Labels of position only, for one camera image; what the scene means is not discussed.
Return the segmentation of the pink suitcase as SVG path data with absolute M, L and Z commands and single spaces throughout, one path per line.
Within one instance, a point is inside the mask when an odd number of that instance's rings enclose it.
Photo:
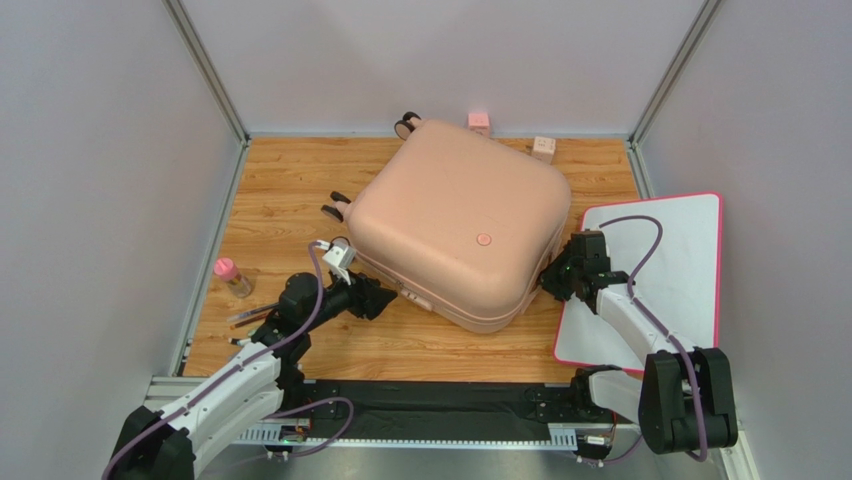
M 488 334 L 521 315 L 558 253 L 571 188 L 556 167 L 463 127 L 405 113 L 401 146 L 354 198 L 323 210 L 358 260 L 423 309 Z

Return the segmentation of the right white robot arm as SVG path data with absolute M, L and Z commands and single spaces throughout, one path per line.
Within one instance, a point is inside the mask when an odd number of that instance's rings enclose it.
M 599 230 L 571 235 L 539 277 L 557 300 L 577 300 L 605 320 L 643 363 L 631 377 L 616 365 L 581 368 L 570 382 L 573 406 L 608 410 L 639 426 L 656 454 L 686 453 L 702 460 L 739 440 L 731 365 L 716 347 L 687 347 L 650 311 L 635 290 L 636 273 L 611 266 Z

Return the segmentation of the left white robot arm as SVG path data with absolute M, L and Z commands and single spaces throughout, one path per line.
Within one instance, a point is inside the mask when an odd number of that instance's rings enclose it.
M 328 286 L 312 273 L 291 276 L 264 323 L 225 367 L 166 406 L 141 406 L 127 417 L 103 478 L 195 479 L 251 426 L 308 410 L 298 363 L 311 346 L 311 331 L 342 313 L 373 320 L 397 296 L 363 273 Z

